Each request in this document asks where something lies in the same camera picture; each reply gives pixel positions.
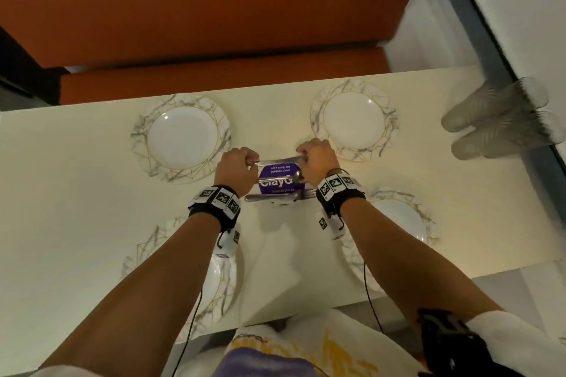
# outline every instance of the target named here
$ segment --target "forearm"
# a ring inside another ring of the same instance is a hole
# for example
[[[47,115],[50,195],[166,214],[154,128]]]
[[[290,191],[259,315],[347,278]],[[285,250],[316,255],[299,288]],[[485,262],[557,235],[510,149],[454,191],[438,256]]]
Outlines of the forearm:
[[[371,203],[354,198],[341,213],[372,276],[412,323],[420,308],[449,310],[464,321],[501,309],[449,260]]]
[[[191,216],[41,367],[74,365],[105,376],[159,376],[198,298],[219,232],[213,216]]]

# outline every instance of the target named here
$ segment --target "person's left arm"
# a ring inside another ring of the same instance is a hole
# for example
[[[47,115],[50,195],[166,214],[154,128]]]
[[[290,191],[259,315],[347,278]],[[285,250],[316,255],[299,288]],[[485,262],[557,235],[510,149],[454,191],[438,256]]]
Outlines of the person's left arm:
[[[248,148],[225,153],[215,185],[230,186],[243,197],[258,181],[258,158]],[[214,216],[191,216],[40,368],[71,365],[103,376],[159,376],[203,286],[218,234]]]

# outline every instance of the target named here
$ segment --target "t-shirt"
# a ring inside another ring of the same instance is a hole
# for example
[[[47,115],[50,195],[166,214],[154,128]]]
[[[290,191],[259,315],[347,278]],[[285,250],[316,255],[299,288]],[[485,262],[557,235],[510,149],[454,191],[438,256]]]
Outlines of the t-shirt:
[[[493,360],[525,377],[563,376],[566,346],[504,311],[476,316],[468,327],[487,343]],[[425,369],[386,335],[337,310],[295,316],[284,330],[244,327],[227,348],[208,350],[183,364],[182,377],[318,376],[406,377]],[[34,377],[97,377],[68,366]]]

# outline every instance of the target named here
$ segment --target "hand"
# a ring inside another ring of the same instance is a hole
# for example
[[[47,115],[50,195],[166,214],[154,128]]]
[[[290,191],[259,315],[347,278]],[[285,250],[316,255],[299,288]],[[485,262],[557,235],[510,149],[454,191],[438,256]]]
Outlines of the hand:
[[[340,168],[336,152],[330,147],[328,140],[312,139],[297,148],[297,152],[306,153],[308,162],[300,160],[303,177],[315,188],[332,169]]]
[[[258,159],[257,152],[245,147],[225,152],[216,166],[214,184],[229,186],[242,198],[258,183]]]

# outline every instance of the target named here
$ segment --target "bracelet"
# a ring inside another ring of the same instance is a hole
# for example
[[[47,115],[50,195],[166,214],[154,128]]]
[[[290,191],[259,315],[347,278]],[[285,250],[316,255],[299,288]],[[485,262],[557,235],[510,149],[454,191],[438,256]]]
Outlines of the bracelet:
[[[220,222],[220,232],[228,231],[236,226],[240,214],[240,199],[227,185],[214,185],[198,193],[191,204],[188,216],[197,213],[208,213]]]
[[[329,217],[337,215],[342,219],[340,208],[344,202],[350,198],[366,197],[360,184],[346,171],[343,172],[327,176],[322,179],[316,188],[316,198]]]

